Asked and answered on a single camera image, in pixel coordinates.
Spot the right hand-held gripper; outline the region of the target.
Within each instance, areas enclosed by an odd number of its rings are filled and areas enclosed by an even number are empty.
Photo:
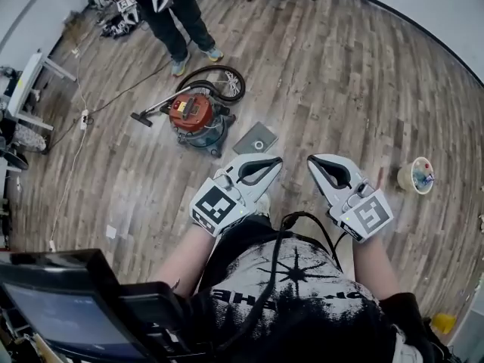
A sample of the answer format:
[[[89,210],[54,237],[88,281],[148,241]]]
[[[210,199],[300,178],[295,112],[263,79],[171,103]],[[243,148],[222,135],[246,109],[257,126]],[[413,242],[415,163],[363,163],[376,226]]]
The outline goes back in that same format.
[[[361,181],[361,170],[352,160],[335,154],[313,154],[307,164],[319,191],[332,206],[330,217],[356,242],[364,243],[393,220],[383,191],[373,188],[367,179]],[[354,188],[344,196],[347,187]]]

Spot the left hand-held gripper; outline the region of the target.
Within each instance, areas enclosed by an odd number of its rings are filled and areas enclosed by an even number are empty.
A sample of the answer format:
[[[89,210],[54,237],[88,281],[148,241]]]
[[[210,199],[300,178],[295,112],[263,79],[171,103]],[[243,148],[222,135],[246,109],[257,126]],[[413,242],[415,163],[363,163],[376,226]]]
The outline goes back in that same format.
[[[283,160],[271,154],[240,154],[213,178],[208,178],[190,202],[190,217],[217,237],[241,223],[282,169]]]

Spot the person's right forearm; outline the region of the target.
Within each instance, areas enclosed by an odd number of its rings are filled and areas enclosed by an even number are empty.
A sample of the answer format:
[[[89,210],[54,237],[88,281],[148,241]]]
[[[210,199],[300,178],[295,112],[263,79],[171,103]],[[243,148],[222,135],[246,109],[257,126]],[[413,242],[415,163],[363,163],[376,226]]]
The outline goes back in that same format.
[[[400,292],[398,279],[380,236],[373,236],[362,244],[354,242],[352,252],[355,280],[376,299],[388,299]]]

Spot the person's left forearm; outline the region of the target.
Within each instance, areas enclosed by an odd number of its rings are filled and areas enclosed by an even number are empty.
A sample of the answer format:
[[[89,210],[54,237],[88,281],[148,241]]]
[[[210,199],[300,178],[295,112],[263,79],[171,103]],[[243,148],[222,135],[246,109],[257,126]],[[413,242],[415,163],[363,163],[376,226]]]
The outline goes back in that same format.
[[[198,225],[191,225],[152,280],[169,285],[175,294],[190,297],[203,274],[216,239]]]

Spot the beige bucket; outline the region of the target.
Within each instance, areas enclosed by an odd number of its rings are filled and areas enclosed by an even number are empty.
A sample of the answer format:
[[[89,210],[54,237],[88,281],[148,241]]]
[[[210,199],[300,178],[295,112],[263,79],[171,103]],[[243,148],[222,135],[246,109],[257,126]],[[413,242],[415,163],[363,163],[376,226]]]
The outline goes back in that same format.
[[[399,187],[405,191],[426,195],[435,181],[432,164],[426,157],[417,157],[403,165],[397,173]]]

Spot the red teal vacuum cleaner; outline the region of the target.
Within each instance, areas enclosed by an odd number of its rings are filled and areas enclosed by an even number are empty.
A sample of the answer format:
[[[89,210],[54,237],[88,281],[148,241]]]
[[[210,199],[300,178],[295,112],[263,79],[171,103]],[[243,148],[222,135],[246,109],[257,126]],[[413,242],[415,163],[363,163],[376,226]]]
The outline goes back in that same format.
[[[225,105],[202,93],[183,93],[160,109],[167,114],[177,142],[220,158],[236,116]]]

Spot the person's black white t-shirt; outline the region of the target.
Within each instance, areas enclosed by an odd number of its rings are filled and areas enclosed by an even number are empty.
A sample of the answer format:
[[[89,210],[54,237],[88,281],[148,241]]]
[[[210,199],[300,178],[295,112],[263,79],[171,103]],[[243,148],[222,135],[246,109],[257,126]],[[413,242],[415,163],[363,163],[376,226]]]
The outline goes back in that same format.
[[[377,299],[315,240],[215,251],[190,298],[216,363],[435,363],[414,295]]]

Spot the metal vacuum wand with nozzle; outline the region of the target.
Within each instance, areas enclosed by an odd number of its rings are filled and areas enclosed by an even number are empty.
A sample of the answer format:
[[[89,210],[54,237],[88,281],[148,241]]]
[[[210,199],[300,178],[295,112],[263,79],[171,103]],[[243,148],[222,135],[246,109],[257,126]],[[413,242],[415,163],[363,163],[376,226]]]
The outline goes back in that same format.
[[[148,119],[149,116],[151,116],[153,113],[169,113],[169,108],[171,106],[171,103],[182,93],[187,92],[190,90],[191,87],[188,86],[186,88],[183,88],[177,92],[175,92],[173,95],[170,95],[169,97],[163,99],[159,103],[150,106],[149,108],[141,111],[140,113],[131,113],[131,118],[134,120],[140,122],[141,124],[151,127],[153,125],[153,122]]]

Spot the black device box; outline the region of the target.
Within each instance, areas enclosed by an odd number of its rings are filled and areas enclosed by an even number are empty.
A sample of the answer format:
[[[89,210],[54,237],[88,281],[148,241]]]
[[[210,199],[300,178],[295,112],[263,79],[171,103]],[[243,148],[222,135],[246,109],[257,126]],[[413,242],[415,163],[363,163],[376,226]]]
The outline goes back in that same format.
[[[119,292],[120,300],[129,310],[129,318],[150,349],[160,348],[167,355],[190,352],[182,301],[169,285],[128,284],[122,285]]]

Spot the yellow box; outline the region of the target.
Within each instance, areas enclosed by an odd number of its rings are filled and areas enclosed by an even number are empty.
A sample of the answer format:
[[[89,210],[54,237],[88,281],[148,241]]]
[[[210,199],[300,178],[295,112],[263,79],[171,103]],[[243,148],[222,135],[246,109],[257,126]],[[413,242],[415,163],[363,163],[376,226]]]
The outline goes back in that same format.
[[[440,333],[447,335],[451,333],[456,321],[457,318],[454,315],[439,312],[431,318],[431,325]]]

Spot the black office chair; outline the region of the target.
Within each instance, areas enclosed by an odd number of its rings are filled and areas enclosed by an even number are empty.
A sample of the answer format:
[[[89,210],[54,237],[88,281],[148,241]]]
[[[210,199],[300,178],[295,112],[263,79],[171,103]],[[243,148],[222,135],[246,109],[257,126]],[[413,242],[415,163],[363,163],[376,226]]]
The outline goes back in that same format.
[[[9,166],[16,169],[21,171],[29,169],[29,164],[25,156],[12,146],[6,145],[4,141],[0,141],[0,157],[4,158]]]

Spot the black monitor blue screen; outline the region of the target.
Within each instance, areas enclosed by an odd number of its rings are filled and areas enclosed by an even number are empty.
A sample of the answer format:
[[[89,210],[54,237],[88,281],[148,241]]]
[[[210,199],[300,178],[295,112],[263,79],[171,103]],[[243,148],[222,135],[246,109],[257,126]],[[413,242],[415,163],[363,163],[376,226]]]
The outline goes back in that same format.
[[[0,286],[53,349],[95,363],[153,363],[99,249],[0,253]]]

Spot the white table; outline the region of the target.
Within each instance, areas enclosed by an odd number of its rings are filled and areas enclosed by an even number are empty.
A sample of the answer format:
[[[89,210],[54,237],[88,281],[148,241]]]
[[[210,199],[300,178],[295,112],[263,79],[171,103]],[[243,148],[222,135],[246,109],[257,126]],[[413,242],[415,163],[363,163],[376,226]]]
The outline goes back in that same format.
[[[8,115],[15,120],[22,120],[48,131],[53,131],[54,127],[45,123],[42,118],[33,116],[23,111],[23,106],[27,100],[27,97],[31,93],[31,89],[33,88],[33,85],[43,68],[50,70],[62,79],[68,78],[72,82],[77,81],[77,78],[73,74],[56,64],[42,52],[37,52],[30,57],[23,72],[21,73],[13,94],[8,102],[7,112]]]

